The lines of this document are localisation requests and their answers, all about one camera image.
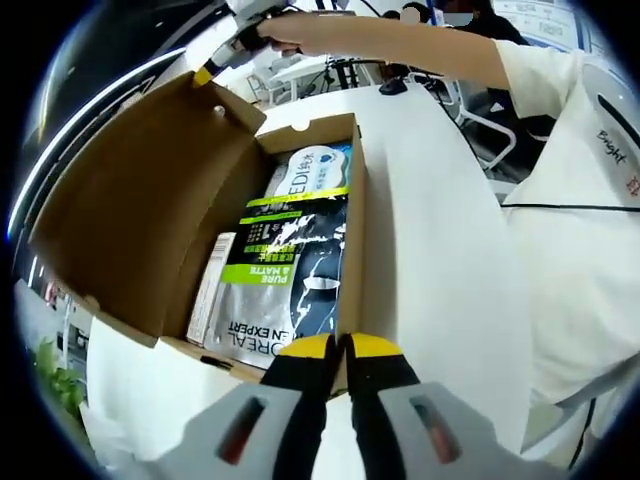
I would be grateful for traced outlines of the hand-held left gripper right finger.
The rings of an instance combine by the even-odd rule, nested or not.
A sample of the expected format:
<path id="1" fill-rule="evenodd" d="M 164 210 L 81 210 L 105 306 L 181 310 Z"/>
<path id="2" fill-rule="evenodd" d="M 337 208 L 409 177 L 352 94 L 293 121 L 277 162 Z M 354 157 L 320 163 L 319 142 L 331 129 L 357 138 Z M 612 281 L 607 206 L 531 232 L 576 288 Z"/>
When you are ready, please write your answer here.
<path id="1" fill-rule="evenodd" d="M 423 383 L 402 350 L 372 335 L 345 341 L 352 425 L 369 479 L 534 479 L 536 465 L 445 387 Z"/>

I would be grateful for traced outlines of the person's right hand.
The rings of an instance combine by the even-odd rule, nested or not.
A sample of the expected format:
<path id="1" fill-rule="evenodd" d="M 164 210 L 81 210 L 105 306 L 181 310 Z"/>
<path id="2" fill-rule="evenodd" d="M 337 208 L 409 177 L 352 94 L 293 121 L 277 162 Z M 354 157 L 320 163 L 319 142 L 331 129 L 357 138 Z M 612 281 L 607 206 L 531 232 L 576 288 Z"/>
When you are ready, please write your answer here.
<path id="1" fill-rule="evenodd" d="M 269 18 L 258 25 L 257 32 L 268 40 L 274 50 L 280 51 L 284 56 L 291 56 L 302 52 L 299 20 L 297 15 Z"/>

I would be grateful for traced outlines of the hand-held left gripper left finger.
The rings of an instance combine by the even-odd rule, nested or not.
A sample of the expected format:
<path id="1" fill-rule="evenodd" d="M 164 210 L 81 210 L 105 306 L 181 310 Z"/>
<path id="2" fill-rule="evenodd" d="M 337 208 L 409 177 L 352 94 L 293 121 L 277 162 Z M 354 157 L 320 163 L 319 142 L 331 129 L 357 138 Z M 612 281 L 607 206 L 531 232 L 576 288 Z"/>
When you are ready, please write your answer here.
<path id="1" fill-rule="evenodd" d="M 257 383 L 242 383 L 190 420 L 154 463 L 157 479 L 308 479 L 336 376 L 336 340 L 280 350 Z"/>

